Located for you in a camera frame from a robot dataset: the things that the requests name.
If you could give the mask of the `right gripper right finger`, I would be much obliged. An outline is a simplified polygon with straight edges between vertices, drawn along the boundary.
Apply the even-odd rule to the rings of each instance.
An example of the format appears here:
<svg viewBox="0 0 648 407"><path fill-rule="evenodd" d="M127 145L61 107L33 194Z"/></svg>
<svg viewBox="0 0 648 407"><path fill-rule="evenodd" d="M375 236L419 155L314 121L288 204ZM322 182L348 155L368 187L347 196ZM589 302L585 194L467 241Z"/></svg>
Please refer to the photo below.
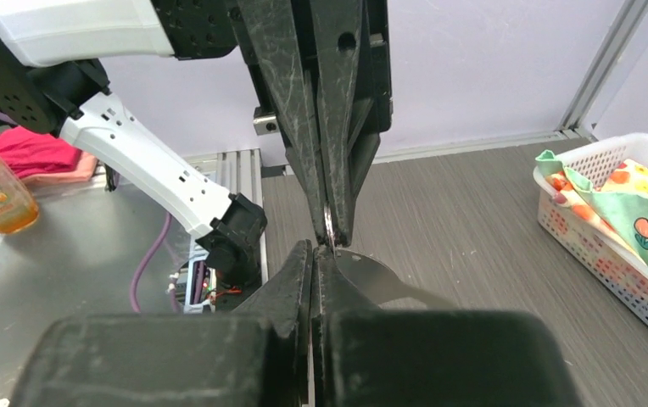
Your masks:
<svg viewBox="0 0 648 407"><path fill-rule="evenodd" d="M314 253L311 307L317 406L580 406L555 336L529 313L382 309L343 273L371 260Z"/></svg>

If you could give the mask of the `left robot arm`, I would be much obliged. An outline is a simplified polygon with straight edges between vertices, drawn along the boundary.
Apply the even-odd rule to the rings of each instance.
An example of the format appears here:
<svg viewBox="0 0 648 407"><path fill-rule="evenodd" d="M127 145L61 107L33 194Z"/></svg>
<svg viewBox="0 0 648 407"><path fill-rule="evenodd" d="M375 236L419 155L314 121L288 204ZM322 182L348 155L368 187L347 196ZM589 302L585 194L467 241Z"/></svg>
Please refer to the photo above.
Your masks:
<svg viewBox="0 0 648 407"><path fill-rule="evenodd" d="M319 244L347 247L392 123L384 1L0 1L0 109L101 159L177 219L229 286L256 276L264 210L199 174L110 88L104 57L239 49L307 198Z"/></svg>

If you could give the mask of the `metal key organizer plate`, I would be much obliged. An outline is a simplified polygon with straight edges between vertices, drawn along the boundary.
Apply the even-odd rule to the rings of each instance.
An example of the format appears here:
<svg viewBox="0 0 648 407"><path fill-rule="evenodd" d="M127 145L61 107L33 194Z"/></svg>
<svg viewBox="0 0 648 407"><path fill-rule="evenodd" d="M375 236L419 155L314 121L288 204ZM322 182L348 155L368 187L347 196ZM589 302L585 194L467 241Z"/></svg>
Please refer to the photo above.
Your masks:
<svg viewBox="0 0 648 407"><path fill-rule="evenodd" d="M332 213L328 205L325 206L323 215L329 247L333 251L338 269L373 303L381 305L402 298L412 298L429 309L456 308L456 305L446 298L405 284L381 261L347 248L340 248L336 242Z"/></svg>

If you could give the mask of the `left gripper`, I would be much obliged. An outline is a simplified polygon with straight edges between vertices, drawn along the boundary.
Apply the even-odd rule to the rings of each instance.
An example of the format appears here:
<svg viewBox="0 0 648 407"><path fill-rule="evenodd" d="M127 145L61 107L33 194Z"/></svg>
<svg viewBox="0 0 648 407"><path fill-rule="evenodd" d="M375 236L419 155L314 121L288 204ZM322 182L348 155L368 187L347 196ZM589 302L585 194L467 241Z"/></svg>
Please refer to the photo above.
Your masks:
<svg viewBox="0 0 648 407"><path fill-rule="evenodd" d="M392 124L384 1L157 1L180 60L239 49L258 107L255 129L279 132L319 243L329 206L339 247L351 244L356 199Z"/></svg>

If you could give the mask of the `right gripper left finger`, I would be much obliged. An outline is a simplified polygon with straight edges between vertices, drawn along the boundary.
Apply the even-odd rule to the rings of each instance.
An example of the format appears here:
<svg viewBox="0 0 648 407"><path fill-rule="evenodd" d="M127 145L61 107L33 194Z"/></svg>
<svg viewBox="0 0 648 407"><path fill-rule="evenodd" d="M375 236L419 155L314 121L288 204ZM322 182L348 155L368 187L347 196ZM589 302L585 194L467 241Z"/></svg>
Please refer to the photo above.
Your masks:
<svg viewBox="0 0 648 407"><path fill-rule="evenodd" d="M293 403L299 315L313 265L297 242L278 273L235 310L85 315L42 335L13 406L277 406Z"/></svg>

